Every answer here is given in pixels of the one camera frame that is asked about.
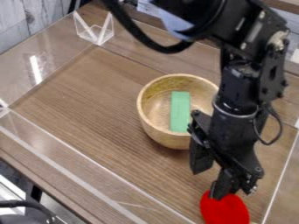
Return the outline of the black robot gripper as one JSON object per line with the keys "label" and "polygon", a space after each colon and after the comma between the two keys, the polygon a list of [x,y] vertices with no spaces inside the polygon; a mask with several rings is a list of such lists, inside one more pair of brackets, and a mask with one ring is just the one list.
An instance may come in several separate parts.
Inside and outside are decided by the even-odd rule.
{"label": "black robot gripper", "polygon": [[251,194],[265,169],[255,153],[258,134],[266,125],[266,111],[251,115],[225,114],[214,108],[213,115],[195,109],[191,112],[189,132],[190,167],[194,175],[206,172],[218,163],[221,172],[210,188],[210,197],[222,200],[242,190]]}

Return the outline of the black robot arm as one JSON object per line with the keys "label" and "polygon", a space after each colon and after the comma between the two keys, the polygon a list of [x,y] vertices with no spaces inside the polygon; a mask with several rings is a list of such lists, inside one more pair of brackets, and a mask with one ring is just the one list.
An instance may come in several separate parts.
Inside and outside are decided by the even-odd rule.
{"label": "black robot arm", "polygon": [[273,101],[287,87],[285,76],[289,28],[261,0],[151,0],[162,11],[169,32],[189,45],[207,39],[221,48],[221,83],[213,114],[191,112],[191,170],[221,166],[210,197],[253,193],[265,170],[255,145],[267,118],[278,118]]}

